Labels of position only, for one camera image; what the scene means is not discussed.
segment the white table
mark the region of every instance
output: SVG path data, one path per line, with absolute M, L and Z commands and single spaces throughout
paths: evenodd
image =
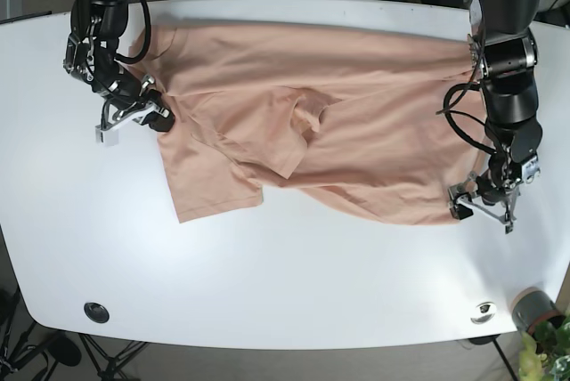
M 465 40 L 468 13 L 356 0 L 191 0 L 151 5 L 154 23 L 257 20 Z M 123 53 L 142 28 L 133 7 Z M 69 15 L 0 27 L 0 223 L 26 305 L 41 324 L 179 345 L 331 349 L 511 331 L 529 286 L 556 296 L 570 260 L 570 33 L 534 24 L 542 176 L 515 232 L 364 221 L 295 190 L 179 224 L 155 134 L 127 126 L 94 143 L 102 100 L 61 67 Z M 470 316 L 495 302 L 484 325 Z M 110 321 L 95 324 L 86 302 Z

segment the pink t-shirt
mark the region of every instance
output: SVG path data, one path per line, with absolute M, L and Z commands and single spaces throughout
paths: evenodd
M 136 68 L 176 115 L 159 147 L 180 222 L 260 205 L 272 185 L 383 223 L 452 223 L 447 188 L 484 160 L 436 116 L 470 75 L 465 43 L 282 24 L 154 28 Z M 478 93 L 458 109 L 485 119 Z

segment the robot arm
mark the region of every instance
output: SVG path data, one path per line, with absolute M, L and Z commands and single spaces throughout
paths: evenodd
M 464 183 L 450 188 L 452 213 L 463 219 L 473 214 L 472 209 L 482 211 L 503 223 L 506 232 L 513 229 L 519 186 L 530 183 L 540 172 L 537 149 L 542 128 L 536 118 L 538 92 L 533 72 L 538 52 L 528 28 L 538 3 L 539 0 L 475 0 L 472 4 L 471 48 L 474 58 L 481 56 L 481 61 L 476 65 L 478 84 L 471 87 L 483 95 L 487 110 L 485 132 L 494 151 L 487 151 L 491 156 L 484 174 L 471 175 Z M 445 99 L 449 104 L 451 95 L 448 93 Z M 445 115 L 455 129 L 451 113 Z M 476 183 L 475 192 L 467 192 L 467 182 Z M 477 197 L 484 206 L 475 202 Z M 504 206 L 504 216 L 495 216 L 485 208 L 497 203 Z
M 174 124 L 172 112 L 161 94 L 150 89 L 151 77 L 139 80 L 122 64 L 135 64 L 151 43 L 151 16 L 146 0 L 139 0 L 144 12 L 145 36 L 142 50 L 134 58 L 117 53 L 118 40 L 128 22 L 128 0 L 76 0 L 71 11 L 64 68 L 74 78 L 91 86 L 104 100 L 97 139 L 117 143 L 117 130 L 130 120 L 167 132 Z M 110 105 L 118 111 L 109 118 Z

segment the floor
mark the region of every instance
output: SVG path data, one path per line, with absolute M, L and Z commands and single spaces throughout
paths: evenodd
M 23 0 L 22 13 L 51 10 L 66 12 L 73 0 Z M 9 256 L 0 237 L 0 288 L 12 292 L 16 279 Z M 18 335 L 30 322 L 25 305 L 21 304 L 17 323 Z M 40 328 L 34 341 L 49 333 Z M 69 337 L 79 344 L 77 335 Z M 102 338 L 109 354 L 119 351 L 126 342 Z M 517 334 L 501 336 L 499 342 L 505 353 L 517 365 L 520 340 Z M 30 380 L 42 368 L 43 361 L 32 361 L 22 372 L 8 379 Z M 171 345 L 151 345 L 126 369 L 127 374 L 143 380 L 174 381 L 506 381 L 509 374 L 492 345 L 474 347 L 465 341 L 431 345 L 373 348 L 344 351 L 269 352 L 227 350 Z M 60 367 L 54 381 L 99 379 L 85 353 L 77 368 Z

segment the round hole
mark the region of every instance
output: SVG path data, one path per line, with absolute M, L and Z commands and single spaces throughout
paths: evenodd
M 87 303 L 83 310 L 85 315 L 95 323 L 107 323 L 109 321 L 109 312 L 101 304 Z
M 482 325 L 492 319 L 496 312 L 497 306 L 494 303 L 482 303 L 475 307 L 471 321 L 476 325 Z

